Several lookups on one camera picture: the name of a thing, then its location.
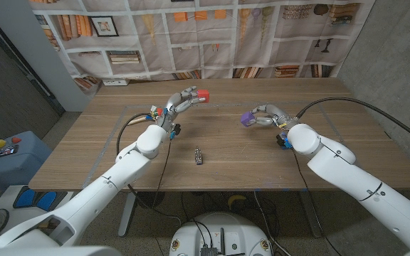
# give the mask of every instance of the book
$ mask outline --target book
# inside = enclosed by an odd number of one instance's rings
[[[77,38],[78,31],[77,31],[77,20],[75,19],[75,15],[69,15],[69,22],[70,22],[70,30],[72,31],[72,37]]]
[[[196,73],[197,79],[201,79],[200,72],[198,70],[194,70],[194,73]]]
[[[82,31],[82,36],[86,36],[86,25],[85,25],[85,17],[80,15],[80,29]]]
[[[91,85],[90,83],[88,83],[86,80],[82,79],[82,78],[76,78],[74,79],[74,81],[80,86],[80,87],[84,87],[86,90],[90,89],[93,85]]]
[[[94,57],[99,56],[100,51],[88,51],[88,52],[80,52],[78,53],[78,57]]]
[[[342,13],[334,13],[334,12],[330,12],[328,14],[328,16],[330,18],[335,18],[335,17],[343,17],[343,16],[352,16],[354,15],[354,11],[346,11],[346,12],[342,12]]]
[[[53,32],[50,29],[44,29],[43,32],[47,36],[48,39],[54,39]]]
[[[101,81],[99,78],[95,78],[95,77],[92,77],[92,76],[87,76],[87,77],[84,77],[83,79],[88,80],[88,81],[92,82],[93,84],[97,84]]]
[[[259,68],[257,68],[257,67],[252,67],[251,68],[251,72],[249,73],[249,76],[248,76],[248,78],[254,78],[254,76],[256,76],[256,73],[257,73],[257,70],[258,70]]]
[[[298,68],[278,68],[278,67],[276,67],[275,70],[276,71],[295,71],[295,72],[297,72]]]
[[[86,35],[87,36],[92,36],[93,35],[93,29],[91,28],[90,18],[88,16],[84,16],[83,18],[85,19]]]
[[[357,8],[357,3],[345,4],[345,5],[333,4],[332,8],[330,8],[330,12],[340,13],[340,12],[346,12],[346,11],[355,11],[356,8]]]
[[[285,10],[308,10],[312,8],[312,4],[303,4],[303,5],[289,5],[284,7]]]
[[[111,50],[110,55],[138,55],[138,50]]]
[[[308,14],[310,10],[285,10],[283,14]]]
[[[138,64],[139,60],[112,61],[112,64]]]
[[[235,78],[240,78],[241,73],[243,72],[243,70],[244,70],[244,68],[239,68],[239,69],[236,71]]]
[[[275,71],[275,75],[279,74],[279,75],[287,75],[287,74],[297,74],[297,71],[284,71],[284,70],[279,70],[279,71]]]
[[[310,13],[307,14],[283,14],[284,19],[301,19],[301,18],[307,18],[310,15]]]
[[[61,29],[61,38],[64,41],[69,41],[69,37],[65,34],[65,27],[64,27],[64,21],[63,21],[63,17],[61,15],[57,15],[56,16],[58,18],[58,22],[60,24],[60,29]]]
[[[64,23],[65,34],[67,35],[67,37],[72,38],[72,31],[70,29],[69,15],[63,15],[63,23]]]
[[[138,54],[110,54],[111,58],[139,58]]]
[[[75,23],[77,24],[77,33],[82,34],[82,28],[80,27],[80,15],[75,15]]]
[[[330,18],[331,21],[351,21],[352,20],[352,16],[347,15],[347,16],[341,16],[341,17],[334,17],[334,18]]]
[[[44,20],[43,15],[35,15],[35,17],[37,18],[37,21],[39,22],[39,24],[41,24],[41,25],[46,25],[47,24]]]
[[[248,68],[243,69],[243,71],[241,72],[240,78],[245,78],[246,71],[248,71]]]
[[[119,58],[119,57],[111,57],[110,58],[112,61],[128,61],[128,60],[137,60],[140,61],[140,59],[138,57],[135,58]]]
[[[249,77],[249,74],[251,73],[251,69],[252,69],[252,67],[248,67],[244,78],[248,78],[248,77]]]
[[[254,78],[258,78],[259,75],[262,73],[263,68],[259,68],[259,70],[257,70],[256,76]]]
[[[282,69],[285,69],[285,68],[296,68],[296,69],[298,70],[299,65],[284,65],[284,66],[280,66],[280,67],[276,67],[276,68],[282,68]]]
[[[317,65],[311,65],[311,76],[314,78],[319,77],[319,69]]]
[[[322,77],[328,78],[332,72],[333,66],[322,65]]]

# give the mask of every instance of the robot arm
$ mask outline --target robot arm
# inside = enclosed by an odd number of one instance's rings
[[[259,124],[253,114],[267,112],[272,125],[288,130],[288,141],[310,161],[308,167],[319,177],[350,194],[377,220],[410,248],[410,200],[353,163],[355,155],[344,145],[319,135],[273,105],[243,114],[246,127]]]
[[[148,126],[136,142],[117,155],[114,166],[64,206],[27,220],[1,235],[0,248],[60,247],[79,243],[85,229],[118,191],[145,173],[151,160],[158,155],[159,146],[168,138],[168,133],[171,133],[171,138],[179,133],[173,123],[178,112],[183,112],[195,103],[208,102],[208,92],[192,92],[195,89],[194,86],[174,94],[167,103],[168,107],[153,112],[156,124]],[[49,222],[59,225],[46,235],[38,227]]]

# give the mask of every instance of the bookshelf backdrop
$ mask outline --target bookshelf backdrop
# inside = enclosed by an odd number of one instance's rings
[[[68,72],[99,78],[336,77],[374,0],[29,0]]]

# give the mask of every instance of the gray wall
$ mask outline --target gray wall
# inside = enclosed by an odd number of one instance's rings
[[[28,0],[0,0],[0,27],[66,111],[85,109],[90,100],[48,42]]]
[[[42,138],[59,116],[0,48],[0,139],[32,131]]]
[[[387,111],[410,127],[410,1],[376,1],[338,78],[357,99]],[[372,115],[410,158],[410,134],[384,117]],[[409,251],[351,198],[333,196],[318,195],[317,199],[322,201],[320,212],[332,230],[330,239],[340,252],[403,255]],[[346,210],[332,210],[340,207]]]

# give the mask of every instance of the metal object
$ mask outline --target metal object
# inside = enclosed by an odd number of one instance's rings
[[[218,256],[218,248],[200,248],[200,256]]]
[[[226,254],[226,246],[224,245],[224,229],[221,228],[221,254]]]
[[[176,251],[178,249],[178,247],[179,247],[179,241],[178,241],[178,239],[176,239],[172,242],[172,249],[174,251]]]
[[[196,148],[195,157],[196,157],[197,165],[202,165],[204,163],[203,158],[202,158],[202,151],[200,150],[199,147]]]
[[[270,245],[268,244],[267,240],[261,241],[261,247],[263,250],[268,250],[270,248]]]
[[[135,195],[133,193],[128,193],[126,197],[125,208],[122,211],[121,215],[120,227],[118,228],[118,236],[121,238],[127,235],[127,230],[129,229],[132,212],[135,209],[134,203]]]

